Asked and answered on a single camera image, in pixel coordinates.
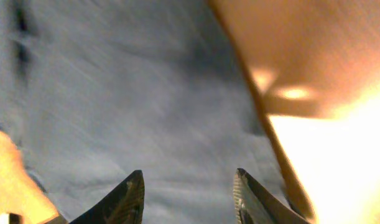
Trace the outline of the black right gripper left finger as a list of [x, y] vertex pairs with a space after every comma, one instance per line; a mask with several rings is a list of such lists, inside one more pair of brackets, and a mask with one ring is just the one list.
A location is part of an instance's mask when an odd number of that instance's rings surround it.
[[143, 173], [135, 170], [70, 224], [141, 224], [144, 195]]

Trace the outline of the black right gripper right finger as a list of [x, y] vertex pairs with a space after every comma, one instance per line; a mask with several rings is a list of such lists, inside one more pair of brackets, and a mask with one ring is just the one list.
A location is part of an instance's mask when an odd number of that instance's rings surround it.
[[309, 224], [242, 168], [234, 175], [233, 198], [238, 224]]

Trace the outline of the dark navy blue shorts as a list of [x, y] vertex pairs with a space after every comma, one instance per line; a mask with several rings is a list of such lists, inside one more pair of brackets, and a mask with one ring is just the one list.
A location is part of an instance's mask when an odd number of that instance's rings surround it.
[[234, 223], [238, 168], [305, 218], [205, 1], [0, 1], [0, 212], [72, 221], [141, 170], [144, 223]]

